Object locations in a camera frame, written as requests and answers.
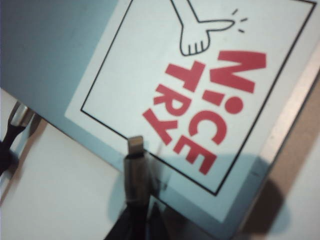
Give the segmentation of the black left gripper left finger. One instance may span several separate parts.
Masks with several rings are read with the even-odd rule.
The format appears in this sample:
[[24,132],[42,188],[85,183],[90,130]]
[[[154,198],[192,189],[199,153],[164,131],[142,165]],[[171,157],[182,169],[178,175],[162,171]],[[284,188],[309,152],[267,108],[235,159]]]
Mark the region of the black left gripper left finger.
[[112,229],[107,240],[145,240],[148,205],[128,204]]

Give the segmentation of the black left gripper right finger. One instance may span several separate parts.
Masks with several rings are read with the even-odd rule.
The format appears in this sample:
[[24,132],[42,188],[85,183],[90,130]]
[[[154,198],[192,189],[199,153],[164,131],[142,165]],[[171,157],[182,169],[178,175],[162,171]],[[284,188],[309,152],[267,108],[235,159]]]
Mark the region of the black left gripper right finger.
[[170,240],[168,229],[159,205],[155,202],[151,208],[148,218],[148,239],[149,240]]

